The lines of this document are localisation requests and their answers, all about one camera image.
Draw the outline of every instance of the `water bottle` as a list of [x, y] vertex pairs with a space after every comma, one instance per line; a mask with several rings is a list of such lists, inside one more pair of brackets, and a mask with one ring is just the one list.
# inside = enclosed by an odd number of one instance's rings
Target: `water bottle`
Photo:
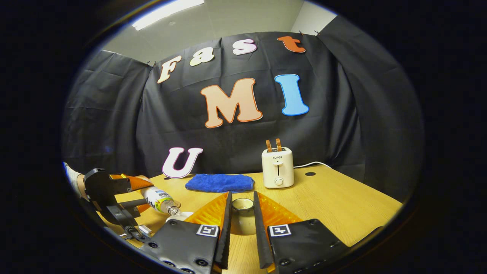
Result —
[[155, 186], [146, 187], [140, 190], [147, 203], [155, 210], [169, 215], [179, 215], [181, 211], [174, 204], [172, 197], [167, 192]]

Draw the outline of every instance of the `cable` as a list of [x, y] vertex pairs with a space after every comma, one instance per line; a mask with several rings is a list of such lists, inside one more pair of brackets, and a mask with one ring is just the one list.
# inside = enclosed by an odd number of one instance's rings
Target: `cable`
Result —
[[305, 166], [309, 166], [309, 165], [312, 165], [312, 164], [322, 164], [324, 166], [327, 166], [329, 168], [331, 168], [329, 165], [327, 164], [323, 164], [322, 162], [312, 162], [312, 163], [309, 163], [309, 164], [305, 164], [305, 165], [302, 165], [302, 166], [295, 166], [294, 168], [297, 168], [297, 167], [305, 167]]

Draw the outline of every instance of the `letter m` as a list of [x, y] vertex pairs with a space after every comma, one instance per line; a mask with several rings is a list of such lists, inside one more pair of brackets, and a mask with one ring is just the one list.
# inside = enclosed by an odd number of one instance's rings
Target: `letter m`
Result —
[[212, 85], [201, 90], [201, 94], [206, 97], [206, 107], [208, 110], [208, 121], [205, 123], [207, 128], [214, 128], [223, 125], [223, 120], [218, 117], [218, 110], [229, 123], [233, 122], [237, 106], [240, 113], [237, 120], [240, 122], [256, 121], [262, 118], [262, 112], [257, 109], [255, 103], [253, 78], [244, 78], [235, 82], [232, 93], [228, 97], [218, 86]]

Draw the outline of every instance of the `fluorescent light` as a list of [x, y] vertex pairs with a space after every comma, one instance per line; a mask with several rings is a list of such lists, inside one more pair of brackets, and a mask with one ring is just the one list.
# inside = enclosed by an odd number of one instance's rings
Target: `fluorescent light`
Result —
[[175, 14], [176, 12], [203, 4], [204, 0], [176, 0], [169, 4], [166, 4], [153, 12], [143, 16], [137, 20], [132, 26], [136, 30], [141, 30], [150, 24], [153, 24], [164, 17]]

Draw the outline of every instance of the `blue towel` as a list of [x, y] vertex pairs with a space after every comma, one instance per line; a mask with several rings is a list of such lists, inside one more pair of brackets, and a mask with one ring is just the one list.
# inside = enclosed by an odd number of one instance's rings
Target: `blue towel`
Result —
[[188, 183], [186, 183], [186, 189], [188, 190], [217, 193], [225, 193], [227, 191], [239, 193], [252, 190], [253, 186], [254, 179], [242, 174], [196, 174]]

